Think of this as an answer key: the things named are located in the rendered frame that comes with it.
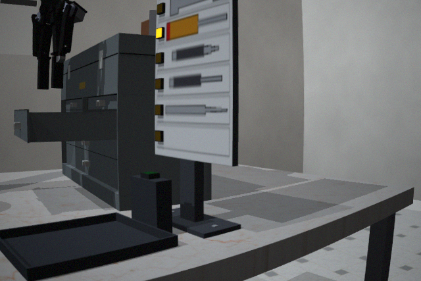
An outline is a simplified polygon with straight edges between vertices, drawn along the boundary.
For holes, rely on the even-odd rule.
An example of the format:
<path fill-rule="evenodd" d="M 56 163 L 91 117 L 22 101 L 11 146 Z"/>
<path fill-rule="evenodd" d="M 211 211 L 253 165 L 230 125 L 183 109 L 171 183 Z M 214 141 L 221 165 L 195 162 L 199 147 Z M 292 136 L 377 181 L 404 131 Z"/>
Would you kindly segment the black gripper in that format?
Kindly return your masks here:
<path fill-rule="evenodd" d="M 78 8 L 68 0 L 41 0 L 37 14 L 32 15 L 33 56 L 37 57 L 37 88 L 49 89 L 49 57 L 51 38 L 53 52 L 51 88 L 63 88 L 66 54 L 71 52 L 74 17 Z"/>

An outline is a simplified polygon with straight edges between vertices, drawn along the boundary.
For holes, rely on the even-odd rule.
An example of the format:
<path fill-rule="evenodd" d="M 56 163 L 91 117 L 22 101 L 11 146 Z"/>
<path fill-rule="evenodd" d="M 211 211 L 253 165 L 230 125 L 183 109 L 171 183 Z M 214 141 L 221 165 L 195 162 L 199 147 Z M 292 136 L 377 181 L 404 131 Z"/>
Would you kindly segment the dark grey drawer chest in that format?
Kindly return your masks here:
<path fill-rule="evenodd" d="M 66 60 L 61 112 L 14 110 L 15 136 L 61 141 L 62 173 L 118 211 L 140 172 L 172 180 L 180 204 L 180 159 L 155 154 L 155 38 L 118 33 Z"/>

